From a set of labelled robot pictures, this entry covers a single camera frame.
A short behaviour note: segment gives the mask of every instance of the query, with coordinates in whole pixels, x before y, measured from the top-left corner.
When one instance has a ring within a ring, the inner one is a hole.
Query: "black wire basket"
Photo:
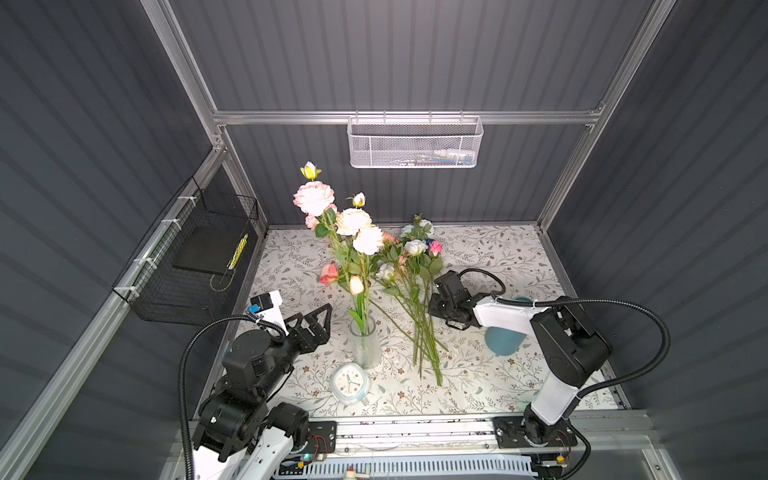
[[[151,322],[204,326],[230,315],[259,240],[258,212],[252,197],[198,190],[174,220],[162,220],[147,254],[137,258],[144,243],[134,251],[112,290]]]

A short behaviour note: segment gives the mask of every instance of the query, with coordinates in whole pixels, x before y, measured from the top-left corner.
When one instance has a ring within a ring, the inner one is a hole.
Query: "artificial flower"
[[[306,177],[307,180],[315,180],[318,175],[320,175],[319,168],[315,167],[315,164],[312,162],[306,162],[306,165],[300,168],[301,174]]]
[[[312,231],[315,231],[315,227],[317,227],[318,223],[319,221],[317,221],[317,217],[314,215],[307,215],[306,219],[304,220],[306,227],[312,229]]]
[[[352,198],[352,205],[355,207],[364,207],[366,205],[366,196],[360,192]]]
[[[408,255],[412,257],[421,255],[427,250],[427,244],[424,240],[411,240],[403,247]]]
[[[434,257],[437,257],[440,252],[442,252],[442,243],[438,242],[437,240],[429,242],[429,252]]]
[[[419,226],[424,230],[424,233],[427,234],[428,238],[432,238],[435,236],[435,226],[432,225],[432,222],[430,222],[429,220],[420,221]]]
[[[323,182],[306,182],[293,195],[293,204],[302,212],[319,217],[333,203],[333,189]]]
[[[366,288],[362,285],[362,280],[359,276],[353,275],[352,278],[349,279],[349,292],[352,295],[362,293],[365,289]]]
[[[336,226],[339,235],[354,235],[361,228],[371,226],[371,216],[364,210],[348,208],[336,215]]]
[[[397,237],[392,235],[391,233],[384,232],[384,243],[397,243]]]
[[[379,267],[376,276],[381,280],[391,280],[395,278],[395,267],[389,263],[383,263],[382,266]]]
[[[352,246],[365,255],[375,255],[381,247],[384,247],[384,234],[376,225],[363,227],[357,232]]]
[[[320,283],[323,285],[330,285],[331,283],[335,282],[336,279],[339,278],[339,271],[336,269],[336,265],[331,263],[330,265],[325,265],[323,267],[323,270],[320,272]]]

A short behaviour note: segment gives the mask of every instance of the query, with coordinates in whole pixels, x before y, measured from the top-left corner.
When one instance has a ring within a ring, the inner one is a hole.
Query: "glass vase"
[[[352,343],[352,358],[365,370],[375,368],[382,361],[382,345],[376,321],[370,316],[366,320],[366,331],[360,332],[360,325],[349,321],[349,338]]]

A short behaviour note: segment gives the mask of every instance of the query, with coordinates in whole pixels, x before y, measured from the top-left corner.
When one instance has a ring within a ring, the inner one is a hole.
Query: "floral tablecloth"
[[[533,226],[436,227],[435,238],[444,246],[446,269],[460,271],[476,266],[493,272],[505,281],[507,297],[518,295],[550,300],[562,294]],[[431,371],[419,378],[411,361],[412,344],[390,320],[377,310],[382,344],[382,362],[370,377],[372,386],[362,402],[352,406],[339,403],[330,391],[330,377],[343,363],[352,361],[349,345],[349,294],[338,286],[319,283],[319,272],[330,263],[327,244],[311,230],[270,230],[251,293],[279,290],[285,317],[308,313],[331,303],[331,340],[315,353],[301,355],[296,371],[272,405],[286,401],[314,417],[352,415],[430,415],[480,412],[521,412],[532,400],[548,374],[535,339],[526,339],[512,356],[498,356],[485,345],[485,329],[464,332],[450,329],[435,319],[438,338],[448,348],[441,351],[443,386],[435,384]],[[490,291],[492,280],[475,273],[462,279],[470,293]],[[395,321],[410,327],[409,318],[391,297],[374,292],[374,300]],[[254,328],[241,323],[238,333]],[[588,384],[599,382],[596,372]],[[579,409],[616,409],[607,389],[582,400]]]

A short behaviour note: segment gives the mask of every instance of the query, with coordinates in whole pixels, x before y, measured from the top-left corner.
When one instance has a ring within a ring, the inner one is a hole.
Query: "alarm clock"
[[[344,405],[359,402],[370,388],[368,374],[354,362],[340,366],[331,376],[331,392]]]

